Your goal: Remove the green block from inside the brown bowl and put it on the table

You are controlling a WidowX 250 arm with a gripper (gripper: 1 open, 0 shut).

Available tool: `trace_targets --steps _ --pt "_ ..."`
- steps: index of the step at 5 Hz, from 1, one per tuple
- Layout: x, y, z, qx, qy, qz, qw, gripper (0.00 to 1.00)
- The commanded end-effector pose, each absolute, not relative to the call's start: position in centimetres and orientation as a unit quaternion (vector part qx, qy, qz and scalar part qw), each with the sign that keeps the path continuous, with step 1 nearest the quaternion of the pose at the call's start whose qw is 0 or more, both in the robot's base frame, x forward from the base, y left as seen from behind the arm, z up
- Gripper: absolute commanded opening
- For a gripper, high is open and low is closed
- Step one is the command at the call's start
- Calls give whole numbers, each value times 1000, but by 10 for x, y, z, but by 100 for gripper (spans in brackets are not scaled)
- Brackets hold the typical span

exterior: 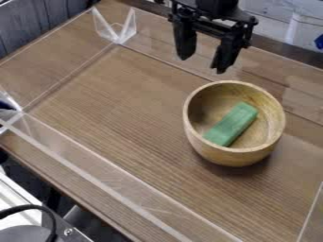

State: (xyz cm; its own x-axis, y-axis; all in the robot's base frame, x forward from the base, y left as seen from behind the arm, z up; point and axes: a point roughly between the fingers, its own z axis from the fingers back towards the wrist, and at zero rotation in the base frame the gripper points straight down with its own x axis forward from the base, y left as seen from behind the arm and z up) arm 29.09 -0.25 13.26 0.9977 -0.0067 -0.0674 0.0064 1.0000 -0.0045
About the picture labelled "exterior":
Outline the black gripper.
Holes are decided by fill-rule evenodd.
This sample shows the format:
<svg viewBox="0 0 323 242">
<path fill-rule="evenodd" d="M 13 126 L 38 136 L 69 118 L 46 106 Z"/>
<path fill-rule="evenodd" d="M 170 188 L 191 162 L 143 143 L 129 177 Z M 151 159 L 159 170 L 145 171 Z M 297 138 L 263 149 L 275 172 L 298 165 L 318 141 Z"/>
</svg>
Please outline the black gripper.
<svg viewBox="0 0 323 242">
<path fill-rule="evenodd" d="M 241 0 L 171 0 L 169 17 L 174 24 L 178 57 L 185 61 L 197 52 L 197 31 L 222 36 L 211 68 L 223 74 L 235 64 L 243 48 L 251 45 L 255 16 L 239 7 Z"/>
</svg>

